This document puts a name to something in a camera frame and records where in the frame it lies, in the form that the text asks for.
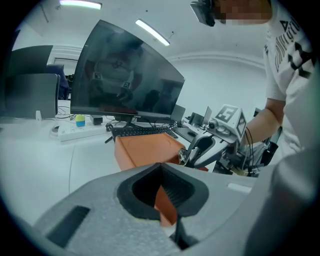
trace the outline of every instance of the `white desk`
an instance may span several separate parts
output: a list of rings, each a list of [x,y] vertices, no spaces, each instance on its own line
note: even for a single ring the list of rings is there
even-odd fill
[[[58,105],[65,106],[62,109],[69,114],[66,107],[70,106],[70,101],[59,100]],[[51,135],[53,127],[74,122],[68,118],[0,120],[2,193],[10,210],[31,225],[50,207],[87,182],[120,172],[114,157],[114,142],[105,144],[111,132],[65,142]],[[177,140],[188,148],[187,140],[182,137]]]

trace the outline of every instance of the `gray panel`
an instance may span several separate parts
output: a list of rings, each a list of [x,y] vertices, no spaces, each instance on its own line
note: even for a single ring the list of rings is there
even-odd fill
[[[14,118],[54,118],[58,112],[60,76],[57,74],[22,74],[9,77],[5,87],[4,116]]]
[[[157,220],[130,215],[117,198],[119,184],[150,165],[95,179],[83,185],[47,211],[35,228],[47,235],[73,209],[90,209],[66,250],[81,255],[170,255],[180,249],[167,237]]]
[[[39,45],[11,52],[7,77],[45,73],[53,45]]]

